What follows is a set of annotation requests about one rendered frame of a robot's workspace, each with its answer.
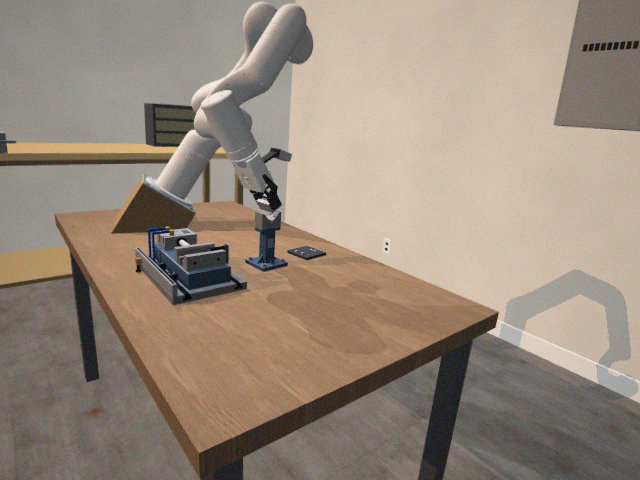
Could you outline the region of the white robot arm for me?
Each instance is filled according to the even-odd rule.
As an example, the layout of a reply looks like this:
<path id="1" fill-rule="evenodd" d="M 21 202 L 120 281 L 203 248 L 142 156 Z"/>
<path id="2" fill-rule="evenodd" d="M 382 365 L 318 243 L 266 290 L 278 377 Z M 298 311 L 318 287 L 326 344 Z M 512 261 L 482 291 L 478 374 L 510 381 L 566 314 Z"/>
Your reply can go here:
<path id="1" fill-rule="evenodd" d="M 297 4 L 278 10 L 257 2 L 246 12 L 243 30 L 246 48 L 235 68 L 192 98 L 195 130 L 185 136 L 157 182 L 146 178 L 154 188 L 189 207 L 193 204 L 186 199 L 188 193 L 221 146 L 231 161 L 249 157 L 258 147 L 251 132 L 252 118 L 240 105 L 265 93 L 287 60 L 302 64 L 313 51 L 305 11 Z"/>

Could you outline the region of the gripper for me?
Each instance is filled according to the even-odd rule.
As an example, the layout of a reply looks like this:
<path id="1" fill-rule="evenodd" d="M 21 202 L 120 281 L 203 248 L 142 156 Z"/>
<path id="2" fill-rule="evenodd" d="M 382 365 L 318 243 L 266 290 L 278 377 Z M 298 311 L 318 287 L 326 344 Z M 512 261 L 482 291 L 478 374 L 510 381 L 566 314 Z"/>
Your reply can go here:
<path id="1" fill-rule="evenodd" d="M 259 155 L 258 149 L 245 159 L 232 161 L 232 164 L 242 186 L 250 190 L 255 200 L 262 199 L 262 195 L 265 193 L 272 210 L 281 205 L 277 195 L 278 186 L 273 182 L 273 178 Z M 268 188 L 271 189 L 269 193 L 267 191 Z"/>

